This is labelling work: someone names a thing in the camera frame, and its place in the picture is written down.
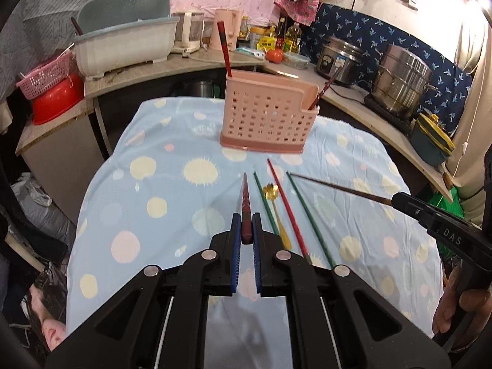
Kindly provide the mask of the person's right hand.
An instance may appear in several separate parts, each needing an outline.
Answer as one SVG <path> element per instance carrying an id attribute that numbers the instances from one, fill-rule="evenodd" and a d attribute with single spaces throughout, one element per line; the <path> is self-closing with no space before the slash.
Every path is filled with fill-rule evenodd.
<path id="1" fill-rule="evenodd" d="M 451 319 L 456 313 L 457 307 L 474 314 L 471 324 L 468 326 L 463 338 L 473 341 L 485 328 L 491 315 L 491 293 L 489 290 L 468 290 L 458 296 L 457 287 L 461 270 L 456 267 L 451 273 L 444 288 L 444 293 L 439 300 L 434 313 L 432 330 L 433 334 L 445 334 L 450 330 Z"/>

